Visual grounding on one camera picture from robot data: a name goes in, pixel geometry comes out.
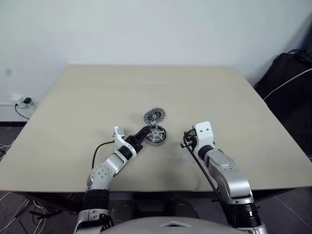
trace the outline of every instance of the wooden table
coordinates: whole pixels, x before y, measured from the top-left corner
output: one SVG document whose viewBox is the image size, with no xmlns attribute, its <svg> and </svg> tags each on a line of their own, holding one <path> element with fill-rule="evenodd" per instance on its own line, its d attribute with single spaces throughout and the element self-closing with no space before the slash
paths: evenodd
<svg viewBox="0 0 312 234">
<path fill-rule="evenodd" d="M 112 191 L 211 191 L 180 147 L 183 132 L 203 121 L 253 190 L 312 185 L 311 162 L 234 69 L 70 65 L 0 163 L 0 190 L 83 192 L 95 148 L 115 125 L 135 134 L 154 107 L 166 111 L 167 140 L 144 144 Z M 114 148 L 101 148 L 96 163 Z"/>
</svg>

